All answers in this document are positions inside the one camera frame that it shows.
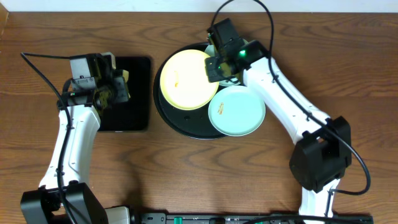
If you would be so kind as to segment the yellow sponge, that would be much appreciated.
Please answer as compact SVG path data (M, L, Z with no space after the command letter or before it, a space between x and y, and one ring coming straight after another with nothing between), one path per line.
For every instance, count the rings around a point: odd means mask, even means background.
M125 82L128 82L128 80L129 80L129 72L127 70L122 70L122 76L123 76Z

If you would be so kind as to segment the yellow plate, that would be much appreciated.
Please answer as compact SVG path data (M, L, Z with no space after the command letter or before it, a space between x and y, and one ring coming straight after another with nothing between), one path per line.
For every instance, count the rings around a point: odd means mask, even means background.
M171 56L160 74L160 89L166 101L180 110L206 105L218 91L219 83L208 81L203 51L188 49Z

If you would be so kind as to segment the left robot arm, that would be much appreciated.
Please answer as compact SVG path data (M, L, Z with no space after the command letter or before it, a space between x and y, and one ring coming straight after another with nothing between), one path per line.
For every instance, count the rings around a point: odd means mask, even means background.
M72 77L61 91L53 84L60 121L50 165L36 190L24 192L27 223L130 223L127 206L104 208L88 186L90 163L103 111L129 101L129 73L115 56L68 56Z

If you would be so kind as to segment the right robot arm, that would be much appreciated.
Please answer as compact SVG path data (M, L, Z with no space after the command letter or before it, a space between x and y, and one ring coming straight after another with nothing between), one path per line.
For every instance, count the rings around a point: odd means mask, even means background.
M311 104L280 71L270 50L258 41L232 48L209 45L208 78L232 75L258 94L290 135L295 149L289 166L302 186L300 215L333 216L334 193L352 163L351 128L343 117L331 119Z

